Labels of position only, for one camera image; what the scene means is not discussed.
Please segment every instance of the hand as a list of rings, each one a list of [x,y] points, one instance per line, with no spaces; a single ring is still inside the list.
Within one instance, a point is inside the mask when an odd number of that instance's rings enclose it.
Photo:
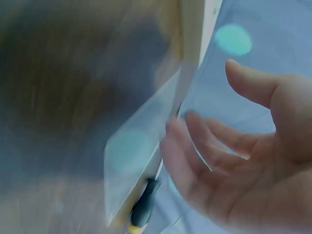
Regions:
[[[174,184],[195,209],[231,232],[312,233],[312,82],[233,60],[226,74],[238,94],[271,110],[276,132],[245,134],[192,112],[187,129],[173,119],[161,150]]]

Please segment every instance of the glass panel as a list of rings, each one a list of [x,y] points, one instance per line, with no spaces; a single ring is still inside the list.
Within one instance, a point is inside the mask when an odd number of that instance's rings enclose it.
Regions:
[[[106,143],[104,196],[107,226],[136,185],[165,133],[179,79],[180,70]]]

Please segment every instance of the white frame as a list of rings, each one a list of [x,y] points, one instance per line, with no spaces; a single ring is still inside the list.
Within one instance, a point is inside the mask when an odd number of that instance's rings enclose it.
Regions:
[[[222,0],[180,0],[183,60],[203,62]]]

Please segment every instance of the blue floor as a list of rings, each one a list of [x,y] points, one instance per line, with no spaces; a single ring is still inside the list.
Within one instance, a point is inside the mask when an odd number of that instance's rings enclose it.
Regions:
[[[311,0],[224,0],[214,35],[224,25],[240,25],[250,34],[252,48],[243,56],[233,56],[214,43],[213,35],[180,111],[193,109],[245,132],[274,131],[269,110],[240,97],[230,88],[225,61],[232,58],[258,70],[312,78],[311,22]],[[182,218],[162,234],[227,233],[195,211],[188,212],[189,207],[170,189],[165,170],[161,177],[164,183],[157,193],[147,234],[161,233],[180,215]]]

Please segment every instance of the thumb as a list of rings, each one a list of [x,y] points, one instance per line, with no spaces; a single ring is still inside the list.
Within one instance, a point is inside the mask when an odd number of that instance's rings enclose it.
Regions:
[[[270,108],[271,98],[280,84],[281,75],[243,67],[232,59],[226,61],[225,71],[229,84],[238,94],[250,101]]]

